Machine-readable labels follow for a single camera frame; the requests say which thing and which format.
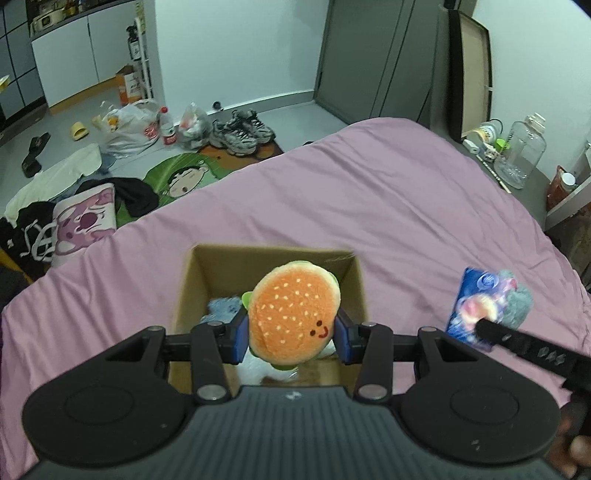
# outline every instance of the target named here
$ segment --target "pink bed sheet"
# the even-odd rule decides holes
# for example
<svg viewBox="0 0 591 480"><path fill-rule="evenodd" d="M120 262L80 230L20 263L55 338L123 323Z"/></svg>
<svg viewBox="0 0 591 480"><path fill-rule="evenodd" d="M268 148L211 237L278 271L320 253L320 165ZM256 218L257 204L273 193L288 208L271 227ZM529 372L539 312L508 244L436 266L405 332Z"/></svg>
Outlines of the pink bed sheet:
<svg viewBox="0 0 591 480"><path fill-rule="evenodd" d="M445 327L467 266L508 268L534 298L523 329L590 350L590 301L521 204L423 127L368 120L123 227L10 303L1 324L2 478L35 462L20 422L27 396L148 325L170 325L183 257L199 242L352 249L371 319L405 334ZM493 356L565 402L559 378ZM396 388L407 388L411 371L395 371Z"/></svg>

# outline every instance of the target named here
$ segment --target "floor mat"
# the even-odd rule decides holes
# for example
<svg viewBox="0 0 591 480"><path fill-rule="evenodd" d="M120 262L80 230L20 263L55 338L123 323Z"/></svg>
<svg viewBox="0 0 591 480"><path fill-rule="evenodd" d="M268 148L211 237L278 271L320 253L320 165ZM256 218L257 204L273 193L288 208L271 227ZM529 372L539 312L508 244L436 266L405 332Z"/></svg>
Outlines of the floor mat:
<svg viewBox="0 0 591 480"><path fill-rule="evenodd" d="M282 153L275 142L260 146L257 152L248 157L234 157L225 150L208 145L199 153L183 153L160 162L146 174L144 182L158 194L160 208L195 189L221 180L233 171ZM117 227L134 220L136 218L129 214L122 203L117 211Z"/></svg>

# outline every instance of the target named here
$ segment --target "gray door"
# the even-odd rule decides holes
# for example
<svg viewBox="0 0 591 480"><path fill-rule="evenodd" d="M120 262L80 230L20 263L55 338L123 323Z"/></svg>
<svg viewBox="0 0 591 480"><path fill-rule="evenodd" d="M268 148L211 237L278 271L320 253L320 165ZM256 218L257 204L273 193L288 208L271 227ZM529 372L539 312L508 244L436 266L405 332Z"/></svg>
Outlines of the gray door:
<svg viewBox="0 0 591 480"><path fill-rule="evenodd" d="M423 107L428 109L426 99L433 75L440 3L441 0L415 1L380 116L417 121Z"/></svg>
<svg viewBox="0 0 591 480"><path fill-rule="evenodd" d="M348 123L370 117L404 0L334 0L316 101Z"/></svg>

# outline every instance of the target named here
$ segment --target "gray wardrobe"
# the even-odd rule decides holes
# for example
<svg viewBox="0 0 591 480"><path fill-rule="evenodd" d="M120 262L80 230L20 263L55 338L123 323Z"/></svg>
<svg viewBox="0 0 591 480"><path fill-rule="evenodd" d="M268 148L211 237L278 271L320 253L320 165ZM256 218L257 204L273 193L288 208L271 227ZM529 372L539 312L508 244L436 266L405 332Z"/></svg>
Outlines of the gray wardrobe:
<svg viewBox="0 0 591 480"><path fill-rule="evenodd" d="M349 124L394 116L427 126L443 3L471 15L476 0L332 0L316 102Z"/></svg>

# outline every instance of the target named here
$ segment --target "black slipper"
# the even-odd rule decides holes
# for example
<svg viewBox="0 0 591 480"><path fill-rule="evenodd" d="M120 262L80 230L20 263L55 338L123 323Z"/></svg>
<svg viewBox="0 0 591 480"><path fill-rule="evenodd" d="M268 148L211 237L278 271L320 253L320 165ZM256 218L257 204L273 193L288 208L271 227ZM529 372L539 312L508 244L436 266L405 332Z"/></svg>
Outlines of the black slipper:
<svg viewBox="0 0 591 480"><path fill-rule="evenodd" d="M31 144L29 145L29 153L34 155L35 157L39 155L49 142L51 135L49 132L44 133L40 137L33 137L31 139Z"/></svg>
<svg viewBox="0 0 591 480"><path fill-rule="evenodd" d="M40 171L41 164L37 161L34 155L29 153L22 161L22 172L25 174L25 177L30 179Z"/></svg>

